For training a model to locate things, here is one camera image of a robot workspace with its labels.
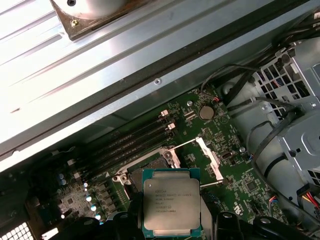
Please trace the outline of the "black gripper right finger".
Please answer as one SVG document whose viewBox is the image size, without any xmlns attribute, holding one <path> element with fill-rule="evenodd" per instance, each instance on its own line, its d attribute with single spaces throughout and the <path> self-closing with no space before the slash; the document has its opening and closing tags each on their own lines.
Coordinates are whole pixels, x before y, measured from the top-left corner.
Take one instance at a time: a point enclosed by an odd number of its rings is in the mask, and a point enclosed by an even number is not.
<svg viewBox="0 0 320 240">
<path fill-rule="evenodd" d="M 270 217 L 258 216 L 250 224 L 236 214 L 220 211 L 214 195 L 208 191 L 200 193 L 212 216 L 212 233 L 215 240 L 308 240 L 299 230 Z"/>
</svg>

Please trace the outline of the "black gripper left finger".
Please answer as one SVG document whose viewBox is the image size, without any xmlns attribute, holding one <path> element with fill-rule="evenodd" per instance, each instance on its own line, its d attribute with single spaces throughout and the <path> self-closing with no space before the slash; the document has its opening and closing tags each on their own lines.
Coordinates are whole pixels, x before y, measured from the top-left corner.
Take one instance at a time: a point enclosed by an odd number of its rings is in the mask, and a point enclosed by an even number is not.
<svg viewBox="0 0 320 240">
<path fill-rule="evenodd" d="M 96 218 L 81 217 L 69 226 L 58 230 L 51 240 L 142 240 L 140 227 L 143 198 L 134 197 L 127 211 L 116 213 L 100 224 Z"/>
</svg>

